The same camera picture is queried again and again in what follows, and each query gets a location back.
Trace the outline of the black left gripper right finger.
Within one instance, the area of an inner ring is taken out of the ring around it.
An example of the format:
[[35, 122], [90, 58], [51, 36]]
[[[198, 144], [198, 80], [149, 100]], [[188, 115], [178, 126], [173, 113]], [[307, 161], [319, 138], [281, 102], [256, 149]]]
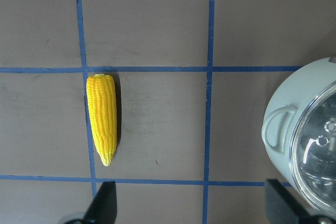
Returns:
[[265, 213], [270, 223], [312, 223], [310, 214], [276, 179], [265, 181]]

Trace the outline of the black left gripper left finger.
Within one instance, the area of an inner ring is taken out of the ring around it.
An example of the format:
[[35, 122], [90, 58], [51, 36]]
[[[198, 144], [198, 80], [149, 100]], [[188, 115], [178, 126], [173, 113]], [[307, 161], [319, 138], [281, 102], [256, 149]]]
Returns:
[[86, 211], [82, 223], [114, 224], [117, 218], [115, 182], [103, 182]]

